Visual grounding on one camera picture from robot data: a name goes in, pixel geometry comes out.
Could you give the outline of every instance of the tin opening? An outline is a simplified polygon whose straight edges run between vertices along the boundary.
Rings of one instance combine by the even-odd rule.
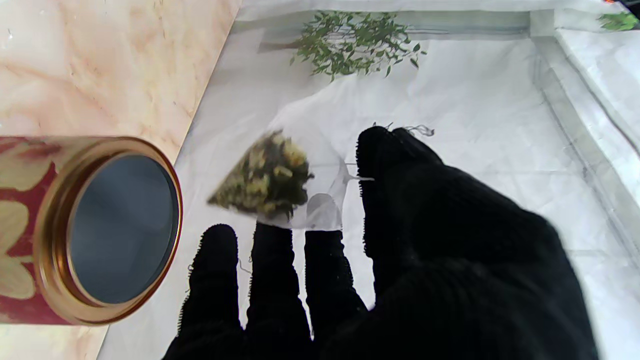
[[[71,262],[82,287],[108,304],[144,292],[171,255],[178,206],[169,173],[154,160],[132,155],[102,167],[71,226]]]

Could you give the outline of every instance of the mesh tea bag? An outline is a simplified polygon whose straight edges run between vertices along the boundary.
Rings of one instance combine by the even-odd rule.
[[[279,227],[338,230],[350,179],[344,160],[320,131],[293,124],[254,142],[208,203]]]

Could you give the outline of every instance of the beige marble countertop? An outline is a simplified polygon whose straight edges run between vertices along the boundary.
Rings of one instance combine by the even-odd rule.
[[[0,136],[138,136],[175,161],[240,4],[0,1]],[[0,325],[0,359],[95,359],[106,330]]]

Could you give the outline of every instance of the gold floral pattern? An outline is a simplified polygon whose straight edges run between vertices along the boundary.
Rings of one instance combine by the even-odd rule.
[[[0,138],[0,169],[7,169],[0,171],[0,188],[21,192],[31,189],[47,173],[52,161],[60,171],[59,166],[73,155],[57,142]]]
[[[0,201],[0,296],[29,299],[36,287],[21,258],[11,258],[7,251],[15,245],[29,222],[29,209],[19,202]]]

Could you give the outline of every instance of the metal canister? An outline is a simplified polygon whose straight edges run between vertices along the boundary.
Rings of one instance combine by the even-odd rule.
[[[0,137],[0,323],[102,325],[166,275],[182,197],[137,138]]]

